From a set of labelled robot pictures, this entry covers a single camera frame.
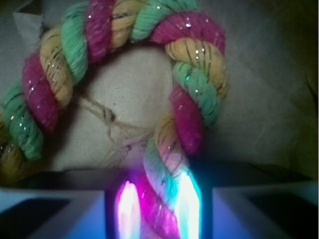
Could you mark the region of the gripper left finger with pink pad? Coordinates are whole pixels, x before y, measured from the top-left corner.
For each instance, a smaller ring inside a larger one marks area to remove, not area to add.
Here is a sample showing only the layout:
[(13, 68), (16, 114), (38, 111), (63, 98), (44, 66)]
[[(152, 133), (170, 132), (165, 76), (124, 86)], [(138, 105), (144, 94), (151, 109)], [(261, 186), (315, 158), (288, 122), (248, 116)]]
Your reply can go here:
[(42, 172), (0, 190), (3, 239), (138, 239), (137, 189), (126, 170)]

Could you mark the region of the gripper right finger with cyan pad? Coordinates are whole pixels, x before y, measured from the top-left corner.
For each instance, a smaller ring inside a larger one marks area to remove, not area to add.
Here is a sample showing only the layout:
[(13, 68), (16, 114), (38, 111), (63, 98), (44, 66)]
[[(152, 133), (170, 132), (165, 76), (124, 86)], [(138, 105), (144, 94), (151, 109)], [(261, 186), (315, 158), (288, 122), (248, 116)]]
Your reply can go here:
[(183, 239), (316, 239), (318, 182), (274, 164), (193, 163), (181, 181)]

